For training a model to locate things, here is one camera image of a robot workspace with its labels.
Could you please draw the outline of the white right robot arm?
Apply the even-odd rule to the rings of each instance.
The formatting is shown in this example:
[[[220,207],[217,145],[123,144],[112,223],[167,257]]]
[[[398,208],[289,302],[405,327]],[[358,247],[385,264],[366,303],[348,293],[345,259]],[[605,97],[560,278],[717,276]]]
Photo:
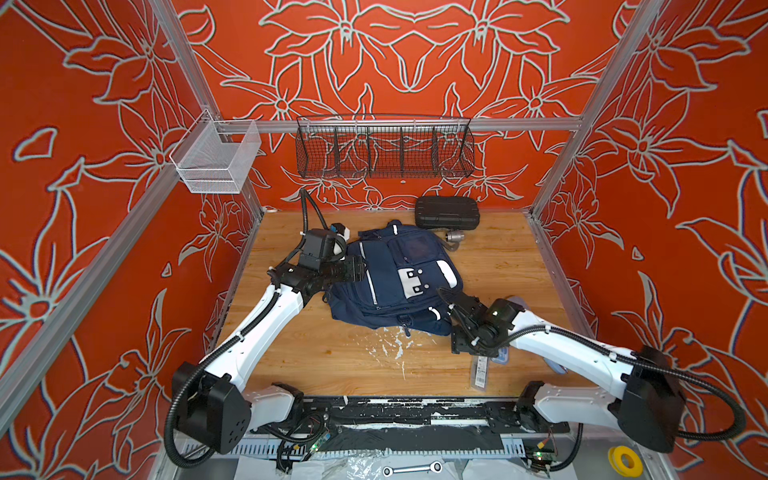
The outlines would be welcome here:
[[[590,388],[572,390],[530,383],[518,403],[520,421],[529,429],[542,422],[602,426],[619,430],[650,450],[670,453],[679,439],[725,441],[746,428],[746,414],[738,401],[721,388],[672,368],[657,349],[645,346],[633,351],[598,342],[507,299],[485,306],[476,297],[448,288],[440,289],[439,296],[447,305],[462,350],[490,356],[511,347],[592,382]],[[723,401],[732,412],[731,425],[714,432],[684,430],[684,384]]]

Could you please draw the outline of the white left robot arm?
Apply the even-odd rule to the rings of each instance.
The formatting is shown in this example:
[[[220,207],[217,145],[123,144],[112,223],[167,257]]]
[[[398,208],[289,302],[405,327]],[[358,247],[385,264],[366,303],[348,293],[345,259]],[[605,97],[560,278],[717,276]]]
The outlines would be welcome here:
[[[284,327],[317,293],[365,275],[361,256],[347,251],[350,231],[341,223],[303,231],[292,255],[269,269],[264,295],[226,340],[196,364],[183,363],[172,378],[164,448],[180,468],[195,468],[225,454],[244,435],[286,420],[294,393],[271,386],[253,397],[244,390],[255,367]]]

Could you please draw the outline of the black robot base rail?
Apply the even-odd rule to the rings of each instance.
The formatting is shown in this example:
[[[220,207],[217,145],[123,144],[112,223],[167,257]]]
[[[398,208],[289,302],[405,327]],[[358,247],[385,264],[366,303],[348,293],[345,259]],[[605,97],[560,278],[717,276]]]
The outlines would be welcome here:
[[[357,429],[479,427],[493,433],[566,434],[567,423],[526,427],[513,397],[308,396],[307,412],[329,417],[335,427]]]

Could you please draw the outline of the navy blue student backpack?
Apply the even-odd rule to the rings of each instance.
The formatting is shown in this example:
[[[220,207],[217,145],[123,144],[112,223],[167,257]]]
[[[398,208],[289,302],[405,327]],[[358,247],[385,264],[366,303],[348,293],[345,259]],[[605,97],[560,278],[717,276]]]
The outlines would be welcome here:
[[[360,231],[348,252],[364,260],[366,271],[361,280],[336,283],[324,294],[333,319],[370,329],[451,334],[440,291],[461,291],[463,281],[435,233],[392,220]]]

